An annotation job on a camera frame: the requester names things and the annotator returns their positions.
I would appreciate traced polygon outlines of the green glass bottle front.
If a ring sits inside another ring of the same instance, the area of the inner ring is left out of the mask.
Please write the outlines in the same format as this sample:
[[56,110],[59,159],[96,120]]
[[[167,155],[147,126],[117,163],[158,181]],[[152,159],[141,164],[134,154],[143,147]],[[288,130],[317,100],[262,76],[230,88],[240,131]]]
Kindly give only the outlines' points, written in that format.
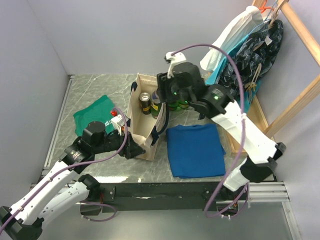
[[171,101],[168,103],[168,108],[170,111],[176,111],[179,107],[178,101]]

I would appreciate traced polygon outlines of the beige canvas tote bag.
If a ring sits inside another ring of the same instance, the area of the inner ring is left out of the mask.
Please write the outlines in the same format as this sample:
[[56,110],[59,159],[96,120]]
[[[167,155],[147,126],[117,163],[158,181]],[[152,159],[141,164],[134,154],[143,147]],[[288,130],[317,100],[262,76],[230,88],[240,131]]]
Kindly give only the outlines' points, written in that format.
[[130,98],[126,116],[130,120],[128,131],[135,143],[145,150],[144,154],[138,156],[140,159],[152,161],[155,158],[159,132],[166,122],[166,104],[163,103],[158,116],[144,114],[140,102],[141,93],[152,94],[158,88],[155,76],[137,74],[136,80],[131,85]]

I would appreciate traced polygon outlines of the green glass bottle gold cap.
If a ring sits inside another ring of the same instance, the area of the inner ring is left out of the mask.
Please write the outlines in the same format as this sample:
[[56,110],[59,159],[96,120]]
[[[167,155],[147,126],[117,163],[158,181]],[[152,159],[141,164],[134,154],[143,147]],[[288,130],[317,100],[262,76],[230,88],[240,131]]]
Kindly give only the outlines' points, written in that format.
[[157,119],[162,108],[162,103],[158,99],[152,99],[150,111],[153,118]]

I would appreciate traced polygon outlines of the red silver beverage can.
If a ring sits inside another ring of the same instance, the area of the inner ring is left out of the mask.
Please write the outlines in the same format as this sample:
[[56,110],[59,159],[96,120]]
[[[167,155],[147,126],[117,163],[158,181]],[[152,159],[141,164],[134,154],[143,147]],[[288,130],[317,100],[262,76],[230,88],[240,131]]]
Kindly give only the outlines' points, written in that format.
[[151,94],[151,100],[152,100],[152,102],[155,103],[155,104],[158,104],[158,103],[160,102],[159,96],[158,96],[156,90],[152,92],[152,94]]

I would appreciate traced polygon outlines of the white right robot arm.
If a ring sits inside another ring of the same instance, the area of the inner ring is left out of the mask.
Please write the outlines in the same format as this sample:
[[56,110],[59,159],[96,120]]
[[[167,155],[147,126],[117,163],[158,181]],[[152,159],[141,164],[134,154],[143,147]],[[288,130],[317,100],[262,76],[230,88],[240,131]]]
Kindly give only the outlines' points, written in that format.
[[245,150],[247,157],[219,187],[220,196],[231,199],[249,182],[260,183],[274,173],[286,146],[267,137],[241,110],[229,90],[220,84],[205,85],[199,68],[183,62],[173,74],[156,75],[160,102],[187,101],[202,117],[226,130]]

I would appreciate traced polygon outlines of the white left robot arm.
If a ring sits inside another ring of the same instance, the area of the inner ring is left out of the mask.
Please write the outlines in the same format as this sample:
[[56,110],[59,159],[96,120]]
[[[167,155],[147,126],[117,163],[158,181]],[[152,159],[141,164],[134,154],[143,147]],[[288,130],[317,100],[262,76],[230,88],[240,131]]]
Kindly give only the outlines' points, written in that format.
[[82,172],[97,162],[96,155],[107,152],[131,159],[146,151],[134,142],[128,121],[110,133],[102,122],[90,122],[27,195],[10,207],[0,208],[0,231],[13,240],[36,240],[51,220],[73,204],[100,205],[101,184]]

